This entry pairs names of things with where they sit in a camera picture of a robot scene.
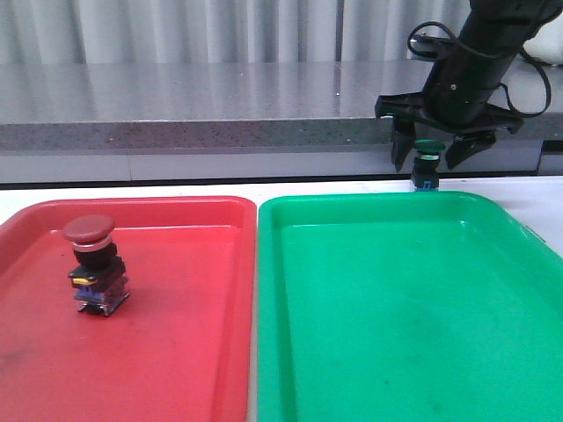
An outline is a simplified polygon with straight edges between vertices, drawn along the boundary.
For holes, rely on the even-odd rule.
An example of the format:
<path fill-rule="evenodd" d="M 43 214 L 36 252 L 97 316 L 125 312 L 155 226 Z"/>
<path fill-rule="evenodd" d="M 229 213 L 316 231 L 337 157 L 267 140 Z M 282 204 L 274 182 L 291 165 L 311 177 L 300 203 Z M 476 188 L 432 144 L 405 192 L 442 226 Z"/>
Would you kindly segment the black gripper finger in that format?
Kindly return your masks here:
<path fill-rule="evenodd" d="M 391 162 L 400 171 L 416 140 L 415 124 L 405 118 L 394 117 L 391 131 Z"/>
<path fill-rule="evenodd" d="M 490 149 L 495 142 L 494 131 L 456 135 L 445 156 L 448 169 L 453 170 L 468 158 Z"/>

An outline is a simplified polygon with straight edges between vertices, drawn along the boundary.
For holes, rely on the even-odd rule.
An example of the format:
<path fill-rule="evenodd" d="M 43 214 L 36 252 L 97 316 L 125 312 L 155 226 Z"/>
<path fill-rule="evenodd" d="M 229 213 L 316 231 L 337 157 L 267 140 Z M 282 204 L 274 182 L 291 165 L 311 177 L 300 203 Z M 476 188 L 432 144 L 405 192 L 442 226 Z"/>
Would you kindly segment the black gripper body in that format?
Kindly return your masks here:
<path fill-rule="evenodd" d="M 422 90 L 380 96 L 375 105 L 378 118 L 391 116 L 454 135 L 497 128 L 513 134 L 520 129 L 523 117 L 488 102 L 520 48 L 496 57 L 471 53 L 452 43 L 419 46 L 422 50 L 415 54 L 434 63 Z"/>

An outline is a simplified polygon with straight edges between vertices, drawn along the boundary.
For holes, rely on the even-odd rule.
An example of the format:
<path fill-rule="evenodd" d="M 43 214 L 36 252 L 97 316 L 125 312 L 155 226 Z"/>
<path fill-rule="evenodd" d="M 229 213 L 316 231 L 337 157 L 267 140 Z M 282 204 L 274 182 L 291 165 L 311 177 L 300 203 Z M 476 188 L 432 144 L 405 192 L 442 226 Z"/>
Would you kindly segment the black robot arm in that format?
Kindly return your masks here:
<path fill-rule="evenodd" d="M 560 1 L 472 1 L 459 34 L 440 22 L 424 22 L 407 37 L 407 48 L 433 62 L 419 92 L 380 96 L 378 118 L 392 118 L 391 160 L 401 169 L 416 138 L 419 125 L 453 135 L 446 153 L 450 169 L 489 149 L 495 133 L 516 133 L 532 113 L 512 103 L 492 105 L 489 99 L 507 86 L 501 81 L 513 60 L 521 56 L 537 62 L 523 45 L 562 13 Z"/>

